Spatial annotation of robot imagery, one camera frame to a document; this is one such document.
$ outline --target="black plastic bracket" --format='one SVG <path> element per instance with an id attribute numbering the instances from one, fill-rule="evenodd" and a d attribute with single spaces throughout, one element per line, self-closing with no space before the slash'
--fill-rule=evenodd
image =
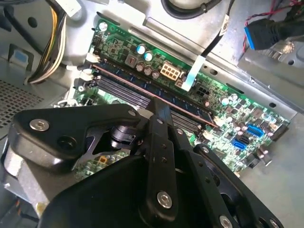
<path id="1" fill-rule="evenodd" d="M 30 122 L 48 122 L 46 131 L 36 131 Z M 85 153 L 87 132 L 100 133 L 113 126 L 135 127 L 140 115 L 127 104 L 26 110 L 17 113 L 9 130 L 9 143 L 19 156 L 56 172 L 70 171 Z"/>

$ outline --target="black connector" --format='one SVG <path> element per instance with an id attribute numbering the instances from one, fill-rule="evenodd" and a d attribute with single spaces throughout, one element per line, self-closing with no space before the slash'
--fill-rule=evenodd
<path id="1" fill-rule="evenodd" d="M 256 20 L 245 27 L 245 34 L 251 49 L 265 50 L 280 40 L 304 35 L 304 21 Z"/>

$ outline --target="wiring harness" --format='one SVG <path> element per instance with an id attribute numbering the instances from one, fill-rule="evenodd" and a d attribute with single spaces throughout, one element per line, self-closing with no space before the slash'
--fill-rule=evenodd
<path id="1" fill-rule="evenodd" d="M 161 0 L 162 6 L 165 11 L 172 17 L 181 20 L 196 18 L 204 13 L 207 13 L 213 7 L 218 5 L 222 0 L 211 0 L 207 3 L 202 3 L 200 7 L 195 9 L 183 9 L 175 6 L 169 0 Z"/>

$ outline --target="red wire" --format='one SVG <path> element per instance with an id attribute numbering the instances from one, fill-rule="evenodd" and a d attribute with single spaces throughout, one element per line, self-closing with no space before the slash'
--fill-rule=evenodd
<path id="1" fill-rule="evenodd" d="M 284 6 L 284 7 L 281 7 L 281 8 L 278 8 L 274 11 L 274 7 L 275 7 L 275 3 L 276 3 L 276 0 L 272 0 L 271 2 L 271 8 L 270 8 L 270 11 L 267 12 L 267 13 L 260 13 L 260 14 L 254 14 L 250 17 L 248 17 L 245 21 L 245 27 L 248 26 L 248 21 L 250 21 L 252 18 L 255 18 L 255 17 L 261 17 L 261 16 L 267 16 L 267 15 L 273 15 L 273 14 L 276 14 L 286 8 L 289 8 L 289 7 L 292 7 L 293 5 L 299 5 L 299 6 L 302 6 L 304 5 L 304 2 L 299 2 L 297 0 L 290 0 L 290 5 L 289 6 Z M 244 41 L 243 41 L 243 53 L 245 53 L 246 51 L 246 40 L 247 40 L 247 37 L 246 35 L 244 36 Z"/>

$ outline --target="perforated metal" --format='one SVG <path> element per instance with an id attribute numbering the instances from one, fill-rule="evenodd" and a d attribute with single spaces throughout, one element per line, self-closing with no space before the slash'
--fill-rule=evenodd
<path id="1" fill-rule="evenodd" d="M 42 101 L 43 98 L 0 80 L 0 129 L 9 125 L 17 112 L 33 108 Z"/>

